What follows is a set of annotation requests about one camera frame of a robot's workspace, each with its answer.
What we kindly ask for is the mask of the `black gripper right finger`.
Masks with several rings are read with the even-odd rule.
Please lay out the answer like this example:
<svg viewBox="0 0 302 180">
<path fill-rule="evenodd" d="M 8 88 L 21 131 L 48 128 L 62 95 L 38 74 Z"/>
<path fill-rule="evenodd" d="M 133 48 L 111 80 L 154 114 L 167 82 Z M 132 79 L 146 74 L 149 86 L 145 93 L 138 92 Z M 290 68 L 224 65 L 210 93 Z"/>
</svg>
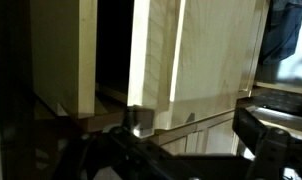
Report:
<svg viewBox="0 0 302 180">
<path fill-rule="evenodd" d="M 255 156 L 246 180 L 284 180 L 286 168 L 302 179 L 302 139 L 267 127 L 245 108 L 235 110 L 232 129 Z"/>
</svg>

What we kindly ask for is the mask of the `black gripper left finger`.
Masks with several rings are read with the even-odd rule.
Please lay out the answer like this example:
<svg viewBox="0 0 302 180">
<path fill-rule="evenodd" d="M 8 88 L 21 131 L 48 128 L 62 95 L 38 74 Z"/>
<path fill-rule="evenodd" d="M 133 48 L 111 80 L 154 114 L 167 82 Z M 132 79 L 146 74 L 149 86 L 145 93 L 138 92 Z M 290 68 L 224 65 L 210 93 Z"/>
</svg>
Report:
<svg viewBox="0 0 302 180">
<path fill-rule="evenodd" d="M 124 180 L 171 180 L 163 167 L 165 151 L 150 140 L 141 140 L 133 131 L 149 129 L 152 109 L 127 107 L 120 125 L 99 135 L 78 136 L 66 147 L 52 180 L 93 180 L 111 167 Z"/>
</svg>

